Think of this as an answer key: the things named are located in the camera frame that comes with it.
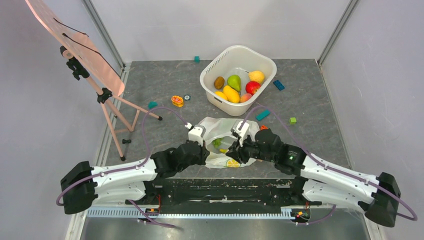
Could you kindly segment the white plastic bag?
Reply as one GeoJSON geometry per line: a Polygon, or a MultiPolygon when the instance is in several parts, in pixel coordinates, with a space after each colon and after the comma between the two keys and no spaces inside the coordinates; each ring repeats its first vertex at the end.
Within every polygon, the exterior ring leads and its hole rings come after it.
{"type": "Polygon", "coordinates": [[[241,120],[240,118],[213,118],[207,116],[198,123],[206,129],[203,139],[206,149],[210,152],[205,161],[206,167],[213,169],[241,168],[250,166],[256,161],[253,159],[247,163],[240,164],[219,151],[219,149],[229,149],[231,144],[237,141],[237,138],[232,135],[231,129],[236,122],[241,120]],[[212,141],[217,138],[222,138],[219,149],[212,144],[212,141]]]}

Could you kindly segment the green fake grapes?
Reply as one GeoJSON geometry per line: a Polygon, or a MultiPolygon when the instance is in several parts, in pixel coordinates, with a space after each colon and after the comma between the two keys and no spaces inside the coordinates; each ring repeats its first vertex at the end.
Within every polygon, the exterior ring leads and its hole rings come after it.
{"type": "Polygon", "coordinates": [[[222,138],[216,138],[211,143],[216,149],[219,149],[222,144],[222,138]]]}

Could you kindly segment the fake peach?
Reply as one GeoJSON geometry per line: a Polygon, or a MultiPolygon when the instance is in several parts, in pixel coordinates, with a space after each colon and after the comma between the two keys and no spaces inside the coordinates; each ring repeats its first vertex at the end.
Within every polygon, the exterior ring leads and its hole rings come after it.
{"type": "Polygon", "coordinates": [[[253,95],[250,93],[245,93],[243,95],[240,96],[240,101],[239,103],[245,103],[247,102],[253,95]]]}

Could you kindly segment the yellow fake mango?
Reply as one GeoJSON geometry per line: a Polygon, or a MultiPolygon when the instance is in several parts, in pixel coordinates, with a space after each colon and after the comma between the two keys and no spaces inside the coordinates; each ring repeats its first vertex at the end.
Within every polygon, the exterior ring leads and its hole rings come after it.
{"type": "Polygon", "coordinates": [[[222,92],[225,94],[227,101],[229,101],[230,103],[240,103],[241,97],[239,92],[230,87],[229,85],[224,86],[222,92]]]}

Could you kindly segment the red fake apple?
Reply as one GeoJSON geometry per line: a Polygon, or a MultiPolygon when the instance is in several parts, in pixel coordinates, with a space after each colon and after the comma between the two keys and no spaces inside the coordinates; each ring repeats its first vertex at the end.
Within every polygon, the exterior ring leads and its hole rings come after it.
{"type": "Polygon", "coordinates": [[[254,95],[260,87],[261,84],[259,82],[251,80],[245,85],[245,91],[247,94],[254,95]]]}

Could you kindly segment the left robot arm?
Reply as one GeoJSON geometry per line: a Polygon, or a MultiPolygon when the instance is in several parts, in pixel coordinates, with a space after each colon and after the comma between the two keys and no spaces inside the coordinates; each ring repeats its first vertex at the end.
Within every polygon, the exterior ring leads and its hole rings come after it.
{"type": "Polygon", "coordinates": [[[56,204],[67,215],[83,212],[99,202],[142,200],[151,204],[157,198],[157,190],[145,183],[173,177],[189,166],[204,166],[209,155],[204,144],[187,140],[177,148],[136,162],[100,167],[82,161],[60,180],[62,192],[56,204]]]}

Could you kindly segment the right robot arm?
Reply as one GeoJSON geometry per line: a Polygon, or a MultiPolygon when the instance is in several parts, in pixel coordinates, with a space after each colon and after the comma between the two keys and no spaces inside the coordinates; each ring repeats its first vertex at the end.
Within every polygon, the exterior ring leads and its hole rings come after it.
{"type": "Polygon", "coordinates": [[[395,177],[382,172],[365,174],[333,164],[306,153],[298,146],[284,143],[270,129],[259,130],[254,137],[232,130],[237,140],[226,155],[240,164],[250,159],[271,162],[286,175],[294,175],[289,199],[329,203],[361,212],[370,221],[393,228],[398,215],[401,192],[395,177]]]}

